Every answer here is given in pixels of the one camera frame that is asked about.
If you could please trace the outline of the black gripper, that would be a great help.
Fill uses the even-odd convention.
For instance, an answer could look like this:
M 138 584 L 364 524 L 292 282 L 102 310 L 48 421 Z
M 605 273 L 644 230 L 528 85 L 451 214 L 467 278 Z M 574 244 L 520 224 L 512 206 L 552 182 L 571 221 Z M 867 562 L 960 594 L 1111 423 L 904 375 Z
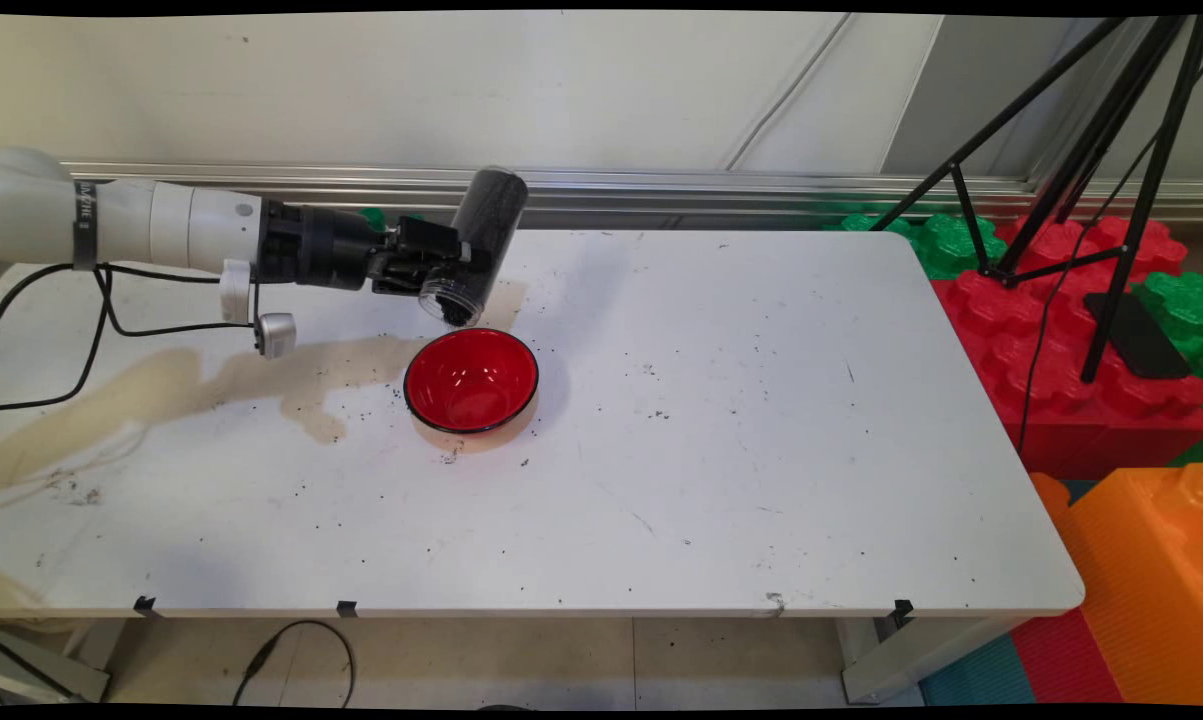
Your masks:
M 432 275 L 454 275 L 468 263 L 468 243 L 450 225 L 397 218 L 392 252 L 387 231 L 354 212 L 300 208 L 266 200 L 255 252 L 255 279 L 331 290 L 417 297 Z

